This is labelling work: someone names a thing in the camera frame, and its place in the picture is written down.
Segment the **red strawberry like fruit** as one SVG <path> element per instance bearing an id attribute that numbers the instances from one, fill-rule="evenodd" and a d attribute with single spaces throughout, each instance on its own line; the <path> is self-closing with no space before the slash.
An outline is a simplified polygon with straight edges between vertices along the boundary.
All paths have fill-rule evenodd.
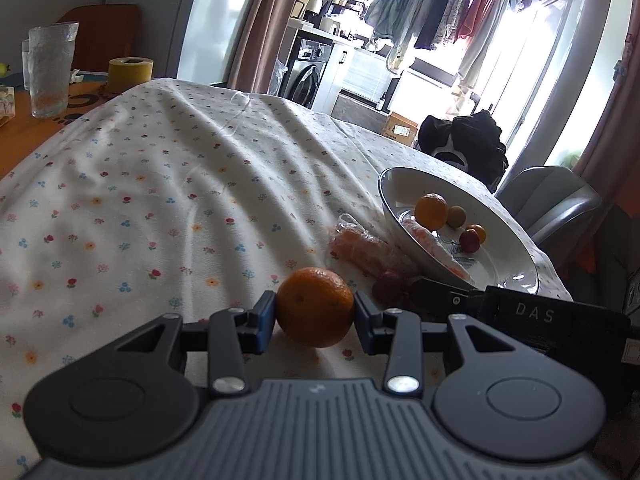
<path id="1" fill-rule="evenodd" d="M 374 300 L 384 309 L 409 309 L 412 306 L 411 280 L 404 274 L 387 270 L 372 285 Z"/>

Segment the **peeled pomelo wedge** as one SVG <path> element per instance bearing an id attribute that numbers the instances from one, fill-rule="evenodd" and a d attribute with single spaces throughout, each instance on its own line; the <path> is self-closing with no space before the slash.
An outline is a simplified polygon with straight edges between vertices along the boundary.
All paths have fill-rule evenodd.
<path id="1" fill-rule="evenodd" d="M 401 221 L 402 226 L 414 237 L 418 244 L 428 252 L 434 259 L 447 268 L 451 273 L 457 275 L 468 283 L 473 283 L 471 275 L 465 268 L 454 260 L 450 252 L 439 243 L 437 237 L 413 218 L 405 218 Z"/>

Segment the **dark red small fruit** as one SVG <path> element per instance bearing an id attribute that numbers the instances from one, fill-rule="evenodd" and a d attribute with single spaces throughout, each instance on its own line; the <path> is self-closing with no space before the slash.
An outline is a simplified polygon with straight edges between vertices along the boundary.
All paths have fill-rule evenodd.
<path id="1" fill-rule="evenodd" d="M 466 254 L 474 254 L 480 249 L 481 244 L 480 236 L 472 228 L 465 229 L 459 236 L 460 248 Z"/>

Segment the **small orange kumquat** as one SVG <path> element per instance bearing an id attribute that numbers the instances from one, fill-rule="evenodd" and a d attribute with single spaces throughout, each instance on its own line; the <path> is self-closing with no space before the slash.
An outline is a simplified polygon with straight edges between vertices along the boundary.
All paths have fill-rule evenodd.
<path id="1" fill-rule="evenodd" d="M 487 238 L 487 232 L 486 232 L 484 226 L 481 226 L 480 224 L 474 223 L 474 224 L 469 224 L 468 225 L 468 229 L 469 230 L 473 230 L 477 234 L 481 245 L 483 245 L 485 243 L 485 240 Z"/>

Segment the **brown longan fruit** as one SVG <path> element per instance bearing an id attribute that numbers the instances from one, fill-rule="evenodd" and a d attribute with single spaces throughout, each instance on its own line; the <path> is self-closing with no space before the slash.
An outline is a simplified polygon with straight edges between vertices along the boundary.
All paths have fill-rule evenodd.
<path id="1" fill-rule="evenodd" d="M 451 206 L 448 209 L 447 226 L 457 230 L 462 228 L 466 222 L 466 211 L 461 206 Z"/>

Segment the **large orange mandarin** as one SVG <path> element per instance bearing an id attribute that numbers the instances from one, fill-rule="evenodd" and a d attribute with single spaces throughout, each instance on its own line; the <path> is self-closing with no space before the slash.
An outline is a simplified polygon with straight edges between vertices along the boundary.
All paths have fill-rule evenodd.
<path id="1" fill-rule="evenodd" d="M 448 204 L 437 193 L 425 194 L 416 202 L 414 218 L 425 229 L 437 231 L 447 222 Z"/>

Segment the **pomelo piece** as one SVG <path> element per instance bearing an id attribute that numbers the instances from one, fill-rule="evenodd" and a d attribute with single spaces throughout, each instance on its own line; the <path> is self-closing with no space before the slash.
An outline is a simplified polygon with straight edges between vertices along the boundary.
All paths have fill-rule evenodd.
<path id="1" fill-rule="evenodd" d="M 387 271 L 406 278 L 419 274 L 416 264 L 396 246 L 372 234 L 350 214 L 341 214 L 331 234 L 329 250 L 363 272 L 379 278 Z"/>

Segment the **white bowl blue rim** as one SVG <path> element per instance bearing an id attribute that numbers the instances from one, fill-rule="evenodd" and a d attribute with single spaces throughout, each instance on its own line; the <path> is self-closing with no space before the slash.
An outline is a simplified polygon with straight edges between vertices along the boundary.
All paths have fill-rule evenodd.
<path id="1" fill-rule="evenodd" d="M 465 209 L 466 222 L 462 228 L 451 229 L 446 222 L 441 229 L 431 232 L 454 260 L 469 272 L 473 283 L 451 273 L 402 226 L 401 221 L 405 218 L 414 219 L 416 202 L 428 193 L 441 195 L 448 209 L 451 206 Z M 395 167 L 382 171 L 378 177 L 378 194 L 396 246 L 418 265 L 423 275 L 464 289 L 484 290 L 488 286 L 497 286 L 517 292 L 538 292 L 538 271 L 521 237 L 485 203 L 460 186 L 424 171 Z M 466 254 L 460 248 L 459 236 L 469 224 L 474 223 L 484 226 L 487 238 L 477 252 Z"/>

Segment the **grey dining chair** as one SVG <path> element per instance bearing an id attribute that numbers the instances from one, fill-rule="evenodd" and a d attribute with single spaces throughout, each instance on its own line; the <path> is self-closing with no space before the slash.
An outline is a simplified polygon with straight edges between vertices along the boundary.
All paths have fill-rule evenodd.
<path id="1" fill-rule="evenodd" d="M 555 266 L 570 258 L 602 205 L 588 183 L 561 166 L 528 168 L 496 196 Z"/>

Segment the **black clothes pile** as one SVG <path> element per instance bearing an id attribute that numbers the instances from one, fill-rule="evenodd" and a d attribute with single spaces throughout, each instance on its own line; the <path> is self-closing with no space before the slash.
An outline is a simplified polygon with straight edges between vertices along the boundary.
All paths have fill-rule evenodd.
<path id="1" fill-rule="evenodd" d="M 487 110 L 453 120 L 427 116 L 416 149 L 464 171 L 493 193 L 509 167 L 501 133 Z"/>

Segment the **cardboard box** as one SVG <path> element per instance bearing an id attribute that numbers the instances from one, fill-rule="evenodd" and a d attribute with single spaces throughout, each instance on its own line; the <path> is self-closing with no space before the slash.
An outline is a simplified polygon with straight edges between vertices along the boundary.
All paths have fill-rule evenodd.
<path id="1" fill-rule="evenodd" d="M 381 134 L 387 139 L 394 140 L 402 145 L 412 148 L 416 143 L 418 130 L 418 125 L 411 119 L 405 118 L 401 114 L 391 112 L 387 116 Z"/>

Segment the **yellow tape roll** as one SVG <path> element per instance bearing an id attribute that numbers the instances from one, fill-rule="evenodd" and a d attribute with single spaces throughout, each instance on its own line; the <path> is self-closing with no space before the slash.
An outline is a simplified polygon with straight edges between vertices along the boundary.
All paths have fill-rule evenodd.
<path id="1" fill-rule="evenodd" d="M 150 58 L 113 58 L 108 64 L 107 93 L 119 94 L 152 78 L 154 62 Z"/>

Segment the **pink brown curtain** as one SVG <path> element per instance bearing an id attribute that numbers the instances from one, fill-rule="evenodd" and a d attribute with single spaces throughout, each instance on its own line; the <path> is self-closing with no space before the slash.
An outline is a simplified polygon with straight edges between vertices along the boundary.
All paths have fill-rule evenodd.
<path id="1" fill-rule="evenodd" d="M 227 87 L 266 93 L 295 0 L 252 0 L 236 43 Z"/>

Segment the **hanging clothes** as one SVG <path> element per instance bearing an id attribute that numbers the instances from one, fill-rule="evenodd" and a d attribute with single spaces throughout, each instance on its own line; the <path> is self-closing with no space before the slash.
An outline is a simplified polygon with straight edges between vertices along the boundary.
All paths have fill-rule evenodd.
<path id="1" fill-rule="evenodd" d="M 466 93 L 475 87 L 492 38 L 509 9 L 524 0 L 373 0 L 363 19 L 372 27 L 372 42 L 392 46 L 386 68 L 393 74 L 409 67 L 417 50 L 463 41 L 466 49 L 456 70 Z"/>

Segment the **white refrigerator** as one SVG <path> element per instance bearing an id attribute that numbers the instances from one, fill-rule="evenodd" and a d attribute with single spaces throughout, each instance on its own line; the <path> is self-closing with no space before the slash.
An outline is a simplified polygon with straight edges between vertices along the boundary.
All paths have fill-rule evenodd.
<path id="1" fill-rule="evenodd" d="M 134 55 L 155 78 L 223 84 L 252 0 L 106 0 L 141 11 Z"/>

